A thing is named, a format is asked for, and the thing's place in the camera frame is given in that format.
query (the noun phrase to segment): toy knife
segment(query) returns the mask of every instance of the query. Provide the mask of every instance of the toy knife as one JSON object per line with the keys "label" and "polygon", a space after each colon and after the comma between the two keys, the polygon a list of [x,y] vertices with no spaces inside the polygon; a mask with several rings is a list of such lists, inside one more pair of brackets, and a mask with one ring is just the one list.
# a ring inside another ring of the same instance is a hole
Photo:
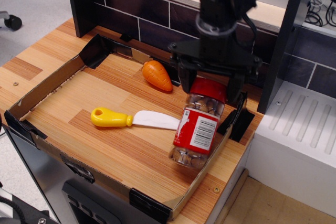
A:
{"label": "toy knife", "polygon": [[114,112],[107,108],[95,108],[91,113],[91,121],[99,127],[124,127],[132,124],[177,130],[179,119],[154,111],[142,110],[135,116]]}

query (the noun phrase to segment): nuts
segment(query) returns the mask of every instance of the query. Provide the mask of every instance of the nuts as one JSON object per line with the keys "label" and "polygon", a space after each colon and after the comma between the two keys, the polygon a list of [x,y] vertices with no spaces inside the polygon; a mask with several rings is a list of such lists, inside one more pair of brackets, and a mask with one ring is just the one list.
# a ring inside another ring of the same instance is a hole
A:
{"label": "nuts", "polygon": [[207,161],[207,155],[198,152],[186,150],[185,148],[180,148],[174,146],[174,148],[169,153],[169,158],[180,164],[191,166],[192,168],[202,169]]}
{"label": "nuts", "polygon": [[[224,110],[224,104],[222,102],[219,102],[211,97],[195,93],[188,95],[185,107],[214,115],[218,119]],[[173,145],[173,148],[169,153],[169,158],[181,165],[195,169],[202,169],[208,159],[208,156],[203,153]]]}

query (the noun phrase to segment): chair wheel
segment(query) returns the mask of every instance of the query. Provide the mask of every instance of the chair wheel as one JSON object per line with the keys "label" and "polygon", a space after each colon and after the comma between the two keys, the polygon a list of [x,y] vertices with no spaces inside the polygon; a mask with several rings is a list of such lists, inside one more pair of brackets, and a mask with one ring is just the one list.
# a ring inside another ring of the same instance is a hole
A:
{"label": "chair wheel", "polygon": [[5,19],[5,25],[6,25],[8,28],[10,28],[10,29],[16,31],[16,30],[19,30],[19,29],[20,29],[20,27],[21,27],[21,25],[22,25],[22,21],[21,21],[20,18],[14,16],[14,15],[10,15],[10,16],[9,16],[9,19]]}

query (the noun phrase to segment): plastic jar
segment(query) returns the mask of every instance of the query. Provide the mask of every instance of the plastic jar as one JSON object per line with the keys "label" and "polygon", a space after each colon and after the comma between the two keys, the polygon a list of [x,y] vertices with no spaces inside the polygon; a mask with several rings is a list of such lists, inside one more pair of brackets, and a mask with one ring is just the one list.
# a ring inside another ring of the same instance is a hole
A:
{"label": "plastic jar", "polygon": [[204,78],[195,79],[169,153],[170,159],[196,169],[204,166],[224,110],[225,100],[225,85]]}

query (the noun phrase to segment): toy carrot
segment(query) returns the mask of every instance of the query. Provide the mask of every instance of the toy carrot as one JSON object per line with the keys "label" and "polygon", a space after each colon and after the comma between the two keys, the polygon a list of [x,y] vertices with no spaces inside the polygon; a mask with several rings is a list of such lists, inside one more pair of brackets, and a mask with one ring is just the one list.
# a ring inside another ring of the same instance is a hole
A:
{"label": "toy carrot", "polygon": [[172,91],[173,85],[164,66],[156,60],[145,62],[142,69],[145,79],[154,86],[165,90]]}

